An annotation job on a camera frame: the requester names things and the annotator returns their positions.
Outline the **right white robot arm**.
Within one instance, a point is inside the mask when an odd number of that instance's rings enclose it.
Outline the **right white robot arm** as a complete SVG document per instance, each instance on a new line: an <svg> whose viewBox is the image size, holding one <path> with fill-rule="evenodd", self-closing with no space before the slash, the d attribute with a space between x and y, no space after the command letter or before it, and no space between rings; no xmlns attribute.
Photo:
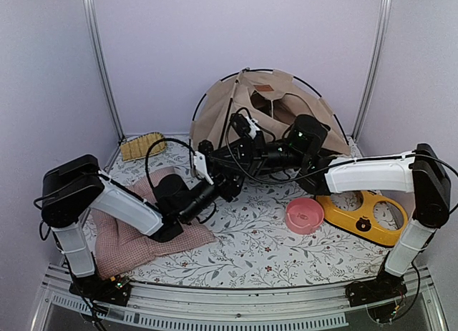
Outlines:
<svg viewBox="0 0 458 331"><path fill-rule="evenodd" d="M210 153L214 168L251 179L281 169L296 169L293 181L316 196L369 190L414 194L414 214L387 255L383 274L371 282L370 293L375 299L384 300L397 289L396 277L405 274L454 211L450 207L451 182L444 170L446 163L428 144L385 157L333 157L326 156L322 149L329 127L307 114L297 116L287 137L274 142L266 142L258 125L239 112L232 114L229 125L238 138L225 140L223 147Z"/></svg>

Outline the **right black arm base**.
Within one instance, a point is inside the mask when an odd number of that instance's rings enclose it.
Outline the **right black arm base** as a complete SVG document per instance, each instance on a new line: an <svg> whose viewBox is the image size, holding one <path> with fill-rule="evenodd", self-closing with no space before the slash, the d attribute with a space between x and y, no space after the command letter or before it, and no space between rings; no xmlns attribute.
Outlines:
<svg viewBox="0 0 458 331"><path fill-rule="evenodd" d="M353 281L345 287L345 296L351 307L357 307L399 297L400 302L370 307L369 317L379 324L393 322L404 301L407 288L404 277L397 277L385 270L386 258L375 278L367 281Z"/></svg>

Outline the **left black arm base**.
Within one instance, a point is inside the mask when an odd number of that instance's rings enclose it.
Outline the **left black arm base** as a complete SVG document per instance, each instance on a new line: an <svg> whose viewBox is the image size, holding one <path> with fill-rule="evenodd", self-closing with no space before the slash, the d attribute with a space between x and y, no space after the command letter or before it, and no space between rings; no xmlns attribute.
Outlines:
<svg viewBox="0 0 458 331"><path fill-rule="evenodd" d="M132 290L130 283L119 290L110 282L110 279L102 279L97 272L86 277L77 277L70 265L68 268L72 278L69 291L82 298L95 323L100 323L100 317L108 313L108 309L98 305L97 302L127 306Z"/></svg>

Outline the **black tent pole one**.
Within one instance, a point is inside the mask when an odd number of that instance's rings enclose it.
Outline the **black tent pole one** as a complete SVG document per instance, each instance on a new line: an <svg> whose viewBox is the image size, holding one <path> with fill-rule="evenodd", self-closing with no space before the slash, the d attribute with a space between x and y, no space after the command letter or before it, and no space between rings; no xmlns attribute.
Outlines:
<svg viewBox="0 0 458 331"><path fill-rule="evenodd" d="M218 149L221 148L222 145L223 145L223 137L224 137L224 133L226 131L227 125L228 125L229 114L230 114L230 110L231 110L232 105L233 105L233 99L234 99L234 96L235 96L235 91L238 88L238 85L239 85L239 78L236 78L234 83L233 83L233 88L232 88L232 90L230 92L230 97L229 97L229 100L228 100L228 105L227 105L225 118L224 118L224 122L223 122L223 128L221 130L220 138L219 138L219 142L218 142Z"/></svg>

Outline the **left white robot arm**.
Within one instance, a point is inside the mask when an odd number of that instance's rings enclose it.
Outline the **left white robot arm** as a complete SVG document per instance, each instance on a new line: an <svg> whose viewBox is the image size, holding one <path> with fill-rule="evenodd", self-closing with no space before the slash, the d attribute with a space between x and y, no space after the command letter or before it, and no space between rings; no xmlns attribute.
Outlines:
<svg viewBox="0 0 458 331"><path fill-rule="evenodd" d="M197 150L193 165L198 178L193 187L168 168L146 171L126 187L91 154L44 175L34 206L91 298L101 297L105 280L113 276L214 243L200 214L217 199L234 200L244 178L223 166L218 152Z"/></svg>

